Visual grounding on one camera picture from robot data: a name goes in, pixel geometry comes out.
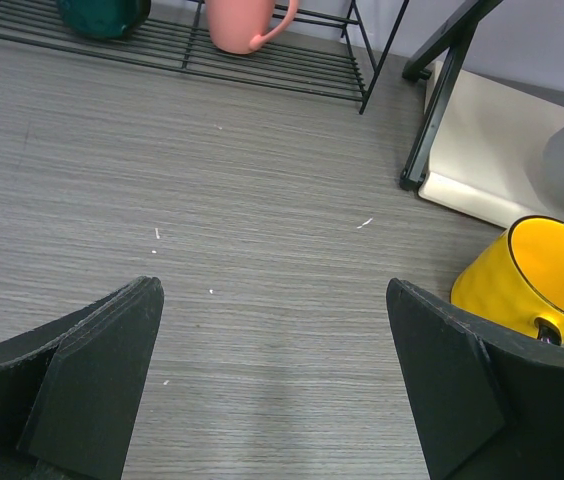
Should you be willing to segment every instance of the wood grain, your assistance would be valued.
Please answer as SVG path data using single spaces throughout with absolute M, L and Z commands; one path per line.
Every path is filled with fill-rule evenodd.
M 397 187 L 401 65 L 359 116 L 0 43 L 0 340 L 166 292 L 124 478 L 427 478 L 386 285 L 447 295 L 499 230 Z

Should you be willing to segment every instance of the black metal rack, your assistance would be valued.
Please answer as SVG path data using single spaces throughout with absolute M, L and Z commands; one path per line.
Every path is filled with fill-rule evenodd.
M 0 0 L 0 39 L 170 72 L 352 100 L 361 103 L 363 113 L 409 3 L 404 0 L 385 51 L 376 61 L 356 0 L 351 0 L 346 17 L 300 9 L 295 18 L 296 22 L 341 30 L 346 42 L 341 53 L 269 43 L 248 56 L 215 48 L 208 30 L 199 26 L 204 1 L 191 1 L 198 4 L 192 25 L 149 17 L 128 39 L 99 41 L 66 28 L 53 0 Z M 276 5 L 274 17 L 282 18 L 280 12 L 285 10 L 285 6 Z M 373 79 L 368 87 L 353 53 L 350 26 L 360 29 L 369 55 Z

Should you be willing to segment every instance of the white wall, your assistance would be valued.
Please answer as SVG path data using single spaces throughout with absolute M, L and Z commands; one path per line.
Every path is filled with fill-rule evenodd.
M 393 52 L 413 54 L 463 0 L 411 0 Z M 302 0 L 302 7 L 346 13 L 348 0 Z M 358 0 L 374 47 L 382 49 L 402 0 Z M 298 30 L 329 36 L 327 28 Z M 359 36 L 355 37 L 362 44 Z M 564 0 L 504 0 L 480 26 L 465 68 L 564 91 Z

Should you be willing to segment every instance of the white mark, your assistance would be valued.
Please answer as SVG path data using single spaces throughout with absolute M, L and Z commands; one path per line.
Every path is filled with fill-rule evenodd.
M 360 225 L 358 227 L 358 230 L 361 229 L 362 227 L 366 227 L 369 223 L 371 223 L 373 221 L 373 217 L 369 218 L 366 222 L 364 222 L 362 225 Z

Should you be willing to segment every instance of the dark green mug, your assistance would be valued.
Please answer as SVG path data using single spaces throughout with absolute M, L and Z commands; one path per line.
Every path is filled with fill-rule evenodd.
M 57 0 L 62 21 L 92 38 L 120 38 L 149 16 L 151 0 Z

